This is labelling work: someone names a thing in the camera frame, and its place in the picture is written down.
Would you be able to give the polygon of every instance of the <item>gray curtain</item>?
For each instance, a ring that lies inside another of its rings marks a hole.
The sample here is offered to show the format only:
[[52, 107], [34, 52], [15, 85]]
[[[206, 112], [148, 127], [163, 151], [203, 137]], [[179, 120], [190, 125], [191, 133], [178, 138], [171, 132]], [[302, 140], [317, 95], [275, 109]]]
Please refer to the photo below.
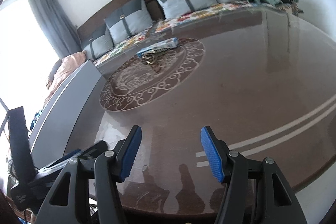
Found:
[[59, 58], [81, 51], [75, 27], [57, 0], [28, 0], [43, 33]]

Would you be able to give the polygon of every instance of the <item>brown headboard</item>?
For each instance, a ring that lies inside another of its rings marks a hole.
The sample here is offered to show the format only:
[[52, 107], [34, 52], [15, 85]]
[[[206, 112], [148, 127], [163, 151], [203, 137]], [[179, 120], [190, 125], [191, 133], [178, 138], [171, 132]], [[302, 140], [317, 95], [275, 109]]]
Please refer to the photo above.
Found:
[[[106, 4], [78, 28], [77, 33], [79, 38], [81, 40], [87, 38], [98, 27], [105, 24], [104, 19], [107, 18], [110, 13], [129, 1], [130, 0], [112, 0], [110, 3]], [[153, 20], [164, 18], [162, 10], [156, 0], [145, 0], [145, 2], [147, 10]]]

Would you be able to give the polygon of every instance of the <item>double white line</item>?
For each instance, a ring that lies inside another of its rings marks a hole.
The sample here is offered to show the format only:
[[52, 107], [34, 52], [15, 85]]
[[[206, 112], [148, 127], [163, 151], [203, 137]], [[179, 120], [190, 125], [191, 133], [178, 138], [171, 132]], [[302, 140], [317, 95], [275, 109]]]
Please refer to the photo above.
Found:
[[[275, 130], [272, 130], [272, 131], [269, 131], [265, 134], [262, 134], [262, 135], [259, 135], [257, 137], [254, 137], [254, 138], [250, 138], [248, 140], [245, 140], [245, 141], [242, 141], [242, 142], [238, 142], [238, 143], [235, 143], [235, 144], [231, 144], [229, 145], [229, 149], [230, 150], [233, 150], [233, 149], [237, 149], [237, 148], [240, 148], [240, 147], [243, 147], [243, 146], [246, 146], [246, 145], [250, 145], [250, 144], [253, 144], [253, 143], [256, 143], [256, 142], [260, 142], [262, 140], [265, 140], [267, 138], [270, 138], [272, 136], [275, 136], [285, 130], [288, 130], [298, 124], [300, 124], [301, 122], [304, 122], [305, 120], [309, 119], [310, 117], [314, 116], [315, 114], [317, 114], [318, 112], [320, 112], [321, 110], [323, 110], [324, 108], [326, 108], [327, 106], [329, 106], [331, 103], [333, 103], [334, 101], [336, 100], [336, 94], [331, 97], [329, 100], [327, 100], [326, 102], [324, 102], [322, 105], [320, 105], [319, 107], [315, 108], [313, 111], [305, 114], [304, 116], [288, 123], [288, 124], [285, 124], [284, 126], [282, 127], [279, 127]], [[268, 148], [271, 148], [271, 147], [274, 147], [280, 143], [283, 143], [297, 135], [299, 135], [300, 133], [306, 131], [307, 129], [311, 128], [313, 125], [317, 124], [318, 122], [320, 122], [323, 118], [325, 118], [326, 116], [328, 116], [332, 111], [334, 111], [336, 109], [336, 103], [334, 103], [333, 105], [331, 105], [326, 111], [324, 111], [323, 113], [321, 113], [320, 115], [318, 115], [316, 118], [314, 118], [313, 120], [311, 120], [310, 122], [306, 123], [305, 125], [303, 125], [301, 128], [298, 128], [296, 130], [294, 130], [293, 132], [283, 136], [283, 137], [280, 137], [274, 141], [271, 141], [271, 142], [268, 142], [264, 145], [260, 145], [256, 148], [253, 148], [253, 149], [249, 149], [249, 150], [246, 150], [244, 152], [241, 152], [241, 154], [243, 156], [250, 156], [250, 155], [253, 155], [255, 153], [258, 153], [258, 152], [261, 152], [263, 150], [266, 150]], [[198, 152], [196, 153], [196, 157], [201, 157], [201, 156], [205, 156], [205, 152]], [[209, 165], [209, 162], [208, 161], [203, 161], [203, 162], [198, 162], [197, 163], [197, 167], [201, 167], [201, 166], [207, 166]]]

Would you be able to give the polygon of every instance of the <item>brown tabletop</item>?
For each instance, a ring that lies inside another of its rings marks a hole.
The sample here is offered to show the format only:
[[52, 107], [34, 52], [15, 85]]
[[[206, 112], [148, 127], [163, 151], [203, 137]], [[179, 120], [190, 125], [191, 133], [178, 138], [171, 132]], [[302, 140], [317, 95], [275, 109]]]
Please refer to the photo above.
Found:
[[180, 25], [171, 36], [181, 45], [160, 61], [160, 71], [135, 58], [125, 63], [91, 99], [96, 107], [100, 98], [105, 110], [89, 115], [95, 108], [86, 105], [68, 143], [71, 150], [86, 138], [79, 129], [90, 117], [98, 121], [86, 129], [83, 147], [93, 139], [113, 147], [141, 126], [133, 169], [118, 184], [124, 207], [179, 215], [218, 210], [224, 188], [203, 152], [205, 125], [248, 158], [274, 158], [296, 189], [333, 159], [336, 45], [327, 35], [298, 17], [256, 9]]

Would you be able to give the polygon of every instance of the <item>textured blue grip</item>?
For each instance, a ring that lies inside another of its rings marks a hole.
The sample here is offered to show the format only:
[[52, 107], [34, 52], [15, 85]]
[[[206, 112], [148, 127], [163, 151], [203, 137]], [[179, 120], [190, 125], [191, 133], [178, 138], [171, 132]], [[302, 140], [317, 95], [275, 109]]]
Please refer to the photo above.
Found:
[[138, 127], [123, 157], [121, 172], [119, 175], [119, 178], [122, 181], [124, 181], [125, 178], [127, 178], [131, 173], [135, 156], [137, 155], [137, 152], [139, 150], [141, 139], [142, 139], [142, 131], [141, 127]]
[[201, 143], [203, 145], [203, 149], [208, 158], [209, 165], [212, 171], [212, 175], [218, 179], [220, 183], [224, 181], [224, 172], [222, 168], [222, 160], [216, 150], [214, 143], [209, 135], [206, 127], [201, 129]]

